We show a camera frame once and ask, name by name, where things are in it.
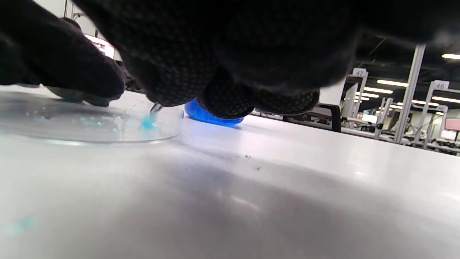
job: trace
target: computer monitor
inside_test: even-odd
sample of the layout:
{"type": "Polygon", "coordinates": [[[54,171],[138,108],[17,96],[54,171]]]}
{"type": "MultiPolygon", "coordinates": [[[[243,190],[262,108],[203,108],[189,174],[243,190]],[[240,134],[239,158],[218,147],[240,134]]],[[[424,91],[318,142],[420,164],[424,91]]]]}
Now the computer monitor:
{"type": "Polygon", "coordinates": [[[460,131],[460,118],[446,118],[444,129],[460,131]]]}

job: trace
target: white table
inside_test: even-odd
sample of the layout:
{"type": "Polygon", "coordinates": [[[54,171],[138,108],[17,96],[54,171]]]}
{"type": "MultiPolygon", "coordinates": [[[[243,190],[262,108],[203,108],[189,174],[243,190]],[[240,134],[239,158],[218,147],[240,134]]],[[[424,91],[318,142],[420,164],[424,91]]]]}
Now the white table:
{"type": "Polygon", "coordinates": [[[422,149],[248,116],[151,145],[0,137],[0,162],[2,259],[460,254],[460,159],[422,149]]]}

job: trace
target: blue stain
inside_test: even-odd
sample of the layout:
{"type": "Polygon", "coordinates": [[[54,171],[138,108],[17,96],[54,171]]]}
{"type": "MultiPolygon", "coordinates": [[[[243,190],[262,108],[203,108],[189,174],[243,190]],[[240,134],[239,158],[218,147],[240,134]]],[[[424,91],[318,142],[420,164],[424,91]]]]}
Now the blue stain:
{"type": "Polygon", "coordinates": [[[158,130],[158,127],[155,126],[156,116],[148,115],[142,119],[141,127],[146,130],[158,130]]]}
{"type": "Polygon", "coordinates": [[[13,235],[23,234],[29,231],[35,225],[32,217],[25,217],[8,227],[8,232],[13,235]]]}

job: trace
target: white pillar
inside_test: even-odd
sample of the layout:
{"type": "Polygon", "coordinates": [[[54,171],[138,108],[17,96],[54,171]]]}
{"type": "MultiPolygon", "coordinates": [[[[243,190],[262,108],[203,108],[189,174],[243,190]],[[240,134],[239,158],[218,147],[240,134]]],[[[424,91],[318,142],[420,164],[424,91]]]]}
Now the white pillar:
{"type": "Polygon", "coordinates": [[[324,104],[340,105],[340,98],[342,97],[342,92],[344,90],[345,80],[346,77],[332,86],[321,88],[319,102],[324,104]]]}

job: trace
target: ceiling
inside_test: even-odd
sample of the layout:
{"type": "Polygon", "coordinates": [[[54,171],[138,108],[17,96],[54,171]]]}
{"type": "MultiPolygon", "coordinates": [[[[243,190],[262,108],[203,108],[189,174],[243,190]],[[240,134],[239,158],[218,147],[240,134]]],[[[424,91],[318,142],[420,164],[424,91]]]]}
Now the ceiling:
{"type": "MultiPolygon", "coordinates": [[[[415,44],[396,42],[374,35],[363,35],[358,42],[356,59],[350,66],[350,73],[354,67],[367,69],[369,72],[367,87],[393,91],[392,94],[374,94],[392,97],[395,102],[402,102],[405,87],[378,84],[377,80],[407,82],[414,57],[415,44]]],[[[460,42],[455,44],[433,43],[426,46],[414,100],[425,100],[428,87],[433,80],[450,81],[450,89],[460,90],[460,60],[442,58],[445,53],[460,53],[460,42]]],[[[355,82],[358,82],[356,78],[348,78],[345,89],[347,90],[355,82]]],[[[460,94],[443,91],[435,91],[434,96],[460,99],[460,94]]],[[[435,102],[447,105],[449,109],[460,108],[459,103],[435,102]]],[[[360,110],[379,107],[380,103],[381,98],[370,98],[369,101],[362,102],[360,110]]]]}

